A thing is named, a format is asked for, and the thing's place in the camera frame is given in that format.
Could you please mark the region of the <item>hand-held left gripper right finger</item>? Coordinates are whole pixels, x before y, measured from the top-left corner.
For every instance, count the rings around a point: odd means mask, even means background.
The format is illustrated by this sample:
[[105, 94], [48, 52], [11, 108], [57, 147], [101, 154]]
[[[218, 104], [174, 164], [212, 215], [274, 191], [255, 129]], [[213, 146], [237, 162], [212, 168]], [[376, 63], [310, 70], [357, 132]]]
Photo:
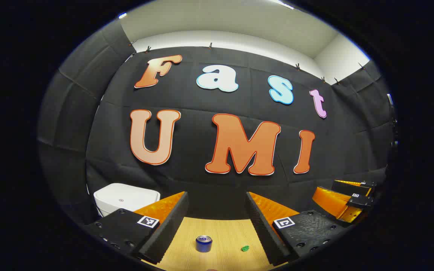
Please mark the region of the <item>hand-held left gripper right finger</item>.
[[318, 211], [299, 213], [252, 192], [246, 192], [245, 207], [273, 266], [306, 259], [347, 234]]

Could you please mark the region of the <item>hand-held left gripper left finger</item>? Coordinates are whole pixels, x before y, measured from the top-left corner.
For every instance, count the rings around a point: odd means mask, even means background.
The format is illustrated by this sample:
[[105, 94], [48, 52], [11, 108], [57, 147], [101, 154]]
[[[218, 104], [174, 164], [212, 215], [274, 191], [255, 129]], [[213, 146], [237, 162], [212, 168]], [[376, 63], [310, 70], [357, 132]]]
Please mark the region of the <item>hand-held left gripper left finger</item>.
[[84, 228], [119, 253], [157, 264], [186, 216], [188, 202], [188, 192], [180, 192], [136, 211], [119, 208]]

